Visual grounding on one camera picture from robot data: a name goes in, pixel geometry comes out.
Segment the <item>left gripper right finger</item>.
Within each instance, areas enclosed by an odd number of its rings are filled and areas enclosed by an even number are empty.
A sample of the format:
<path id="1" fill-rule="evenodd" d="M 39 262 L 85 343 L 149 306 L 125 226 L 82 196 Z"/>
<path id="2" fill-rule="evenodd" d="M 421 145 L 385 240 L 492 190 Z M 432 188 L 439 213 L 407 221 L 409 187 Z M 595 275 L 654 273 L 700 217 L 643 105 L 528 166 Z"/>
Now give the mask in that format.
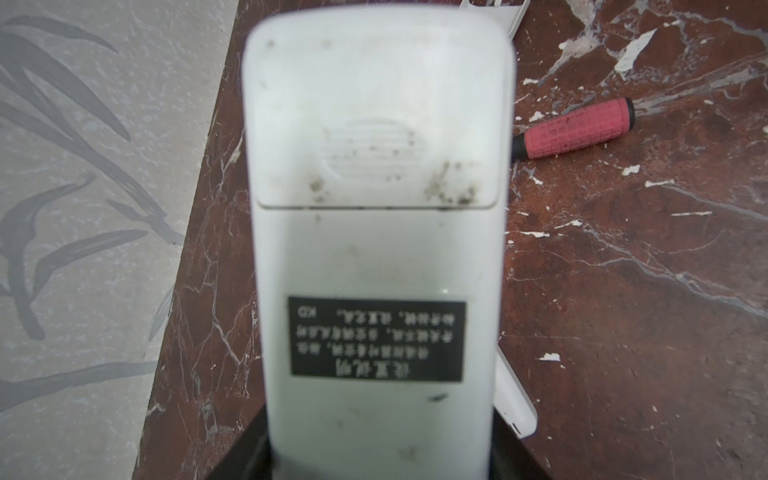
<path id="1" fill-rule="evenodd" d="M 493 418 L 488 479 L 552 479 L 497 411 Z"/>

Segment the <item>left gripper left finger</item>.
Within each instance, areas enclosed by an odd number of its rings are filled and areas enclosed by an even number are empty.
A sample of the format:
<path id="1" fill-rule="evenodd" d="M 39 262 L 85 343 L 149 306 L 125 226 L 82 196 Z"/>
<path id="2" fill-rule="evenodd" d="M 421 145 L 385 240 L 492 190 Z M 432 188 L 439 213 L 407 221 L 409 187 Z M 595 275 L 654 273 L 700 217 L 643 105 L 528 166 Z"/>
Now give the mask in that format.
<path id="1" fill-rule="evenodd" d="M 267 408 L 263 406 L 206 480 L 270 480 L 273 458 Z"/>

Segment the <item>red white remote control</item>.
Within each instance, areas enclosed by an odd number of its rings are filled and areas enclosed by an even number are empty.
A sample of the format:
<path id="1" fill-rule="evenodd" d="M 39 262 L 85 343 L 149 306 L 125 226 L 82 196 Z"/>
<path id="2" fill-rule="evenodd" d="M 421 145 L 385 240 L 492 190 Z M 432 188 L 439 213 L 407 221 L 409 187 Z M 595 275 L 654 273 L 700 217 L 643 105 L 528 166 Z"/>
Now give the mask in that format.
<path id="1" fill-rule="evenodd" d="M 515 58 L 488 17 L 260 22 L 243 103 L 278 479 L 485 479 Z"/>

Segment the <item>pink handled screwdriver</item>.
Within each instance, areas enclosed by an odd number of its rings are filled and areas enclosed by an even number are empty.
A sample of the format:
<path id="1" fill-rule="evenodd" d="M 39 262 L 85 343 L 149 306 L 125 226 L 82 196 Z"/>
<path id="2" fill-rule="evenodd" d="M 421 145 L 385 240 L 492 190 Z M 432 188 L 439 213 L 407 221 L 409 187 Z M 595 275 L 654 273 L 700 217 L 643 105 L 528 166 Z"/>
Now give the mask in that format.
<path id="1" fill-rule="evenodd" d="M 604 143 L 630 132 L 635 120 L 634 103 L 626 97 L 574 110 L 516 135 L 511 160 L 548 158 Z"/>

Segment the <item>white remote battery cover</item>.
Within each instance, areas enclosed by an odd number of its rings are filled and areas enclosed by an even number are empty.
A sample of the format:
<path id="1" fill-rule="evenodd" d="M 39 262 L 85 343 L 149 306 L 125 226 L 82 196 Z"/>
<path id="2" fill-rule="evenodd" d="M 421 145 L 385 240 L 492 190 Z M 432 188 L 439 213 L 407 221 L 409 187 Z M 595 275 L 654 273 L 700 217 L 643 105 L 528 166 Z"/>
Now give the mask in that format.
<path id="1" fill-rule="evenodd" d="M 469 0 L 462 0 L 459 8 L 490 18 L 505 31 L 509 40 L 513 40 L 530 3 L 530 0 L 522 0 L 504 4 L 498 0 L 486 1 L 483 5 L 475 5 Z"/>

